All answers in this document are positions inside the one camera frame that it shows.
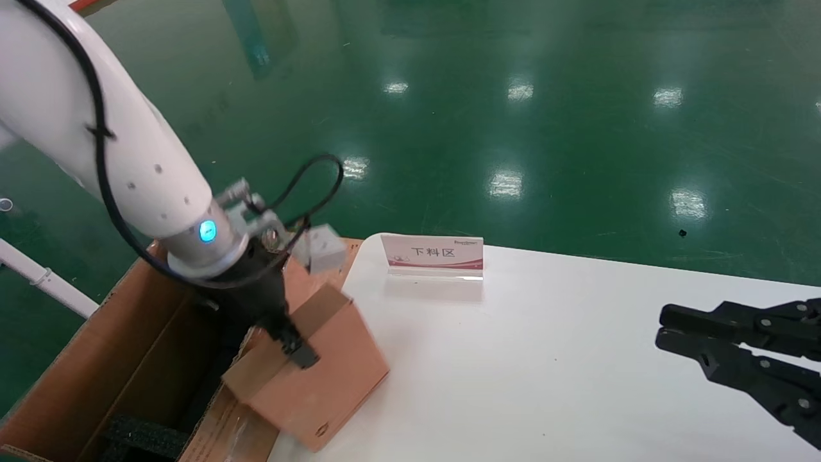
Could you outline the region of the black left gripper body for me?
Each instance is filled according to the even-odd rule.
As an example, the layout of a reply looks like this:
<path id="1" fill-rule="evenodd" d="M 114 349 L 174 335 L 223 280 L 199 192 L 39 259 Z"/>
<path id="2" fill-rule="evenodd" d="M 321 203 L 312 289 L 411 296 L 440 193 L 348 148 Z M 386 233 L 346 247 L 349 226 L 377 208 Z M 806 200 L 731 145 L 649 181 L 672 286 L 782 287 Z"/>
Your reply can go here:
<path id="1" fill-rule="evenodd" d="M 235 318 L 261 327 L 284 347 L 302 347 L 304 339 L 289 314 L 285 298 L 287 252 L 246 248 L 223 274 L 199 281 L 218 302 L 226 302 Z"/>

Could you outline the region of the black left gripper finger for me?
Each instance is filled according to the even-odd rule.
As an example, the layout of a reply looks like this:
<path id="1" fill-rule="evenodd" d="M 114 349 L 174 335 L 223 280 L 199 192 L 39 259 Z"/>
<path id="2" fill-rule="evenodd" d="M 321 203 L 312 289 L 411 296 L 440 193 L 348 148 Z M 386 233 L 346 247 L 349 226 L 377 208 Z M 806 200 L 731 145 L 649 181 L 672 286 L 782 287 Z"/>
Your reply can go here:
<path id="1" fill-rule="evenodd" d="M 276 329 L 276 339 L 281 344 L 282 353 L 300 369 L 309 369 L 319 362 L 319 354 L 292 323 L 280 325 Z"/>

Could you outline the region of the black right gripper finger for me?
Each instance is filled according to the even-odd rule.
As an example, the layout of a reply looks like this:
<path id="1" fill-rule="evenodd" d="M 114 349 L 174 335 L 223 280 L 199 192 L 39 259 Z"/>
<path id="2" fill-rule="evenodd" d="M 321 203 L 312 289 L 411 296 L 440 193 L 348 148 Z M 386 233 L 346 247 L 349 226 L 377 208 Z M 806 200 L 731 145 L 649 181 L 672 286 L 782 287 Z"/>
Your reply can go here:
<path id="1" fill-rule="evenodd" d="M 757 308 L 724 301 L 712 312 L 668 304 L 661 310 L 661 332 L 671 331 L 774 353 L 820 359 L 820 299 Z"/>
<path id="2" fill-rule="evenodd" d="M 813 370 L 754 355 L 725 340 L 661 328 L 655 345 L 698 362 L 708 381 L 745 393 L 772 418 L 820 448 L 820 377 Z"/>

